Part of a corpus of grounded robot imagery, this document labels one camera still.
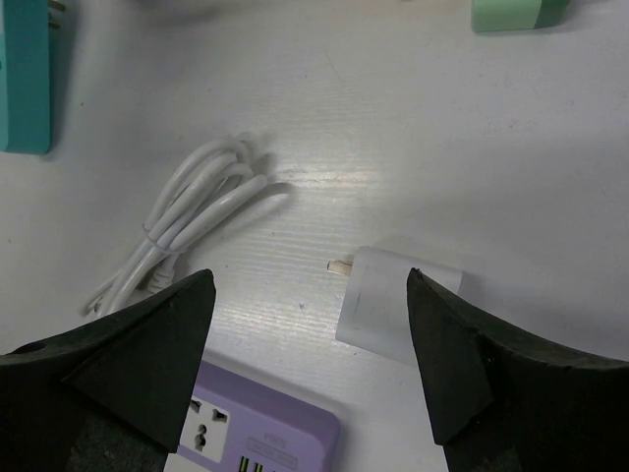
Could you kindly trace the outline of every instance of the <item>green object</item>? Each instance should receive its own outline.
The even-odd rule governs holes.
[[[532,30],[561,21],[570,0],[473,0],[472,30]]]
[[[47,0],[0,0],[0,150],[50,148]]]

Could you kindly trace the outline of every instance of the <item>power adapter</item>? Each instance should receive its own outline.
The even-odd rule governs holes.
[[[329,411],[202,362],[177,453],[211,472],[328,472]]]
[[[54,0],[0,1],[0,150],[45,154],[50,148],[50,30]]]

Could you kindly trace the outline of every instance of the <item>outlet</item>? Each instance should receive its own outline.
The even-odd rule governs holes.
[[[331,472],[329,411],[206,362],[193,392],[179,455],[211,472]]]
[[[227,442],[230,417],[224,408],[193,397],[179,444],[220,463]]]

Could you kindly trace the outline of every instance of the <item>plug prong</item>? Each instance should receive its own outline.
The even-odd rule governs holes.
[[[48,0],[48,7],[57,10],[58,12],[66,11],[66,6],[63,3],[55,2],[55,0]]]

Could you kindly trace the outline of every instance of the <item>white table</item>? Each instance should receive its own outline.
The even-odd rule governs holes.
[[[419,373],[334,340],[325,265],[378,245],[461,266],[483,308],[629,359],[629,2],[574,4],[484,36],[462,0],[71,5],[58,146],[0,159],[0,348],[79,325],[183,156],[251,130],[290,188],[187,257],[216,277],[208,348],[344,410],[339,470],[446,470]]]

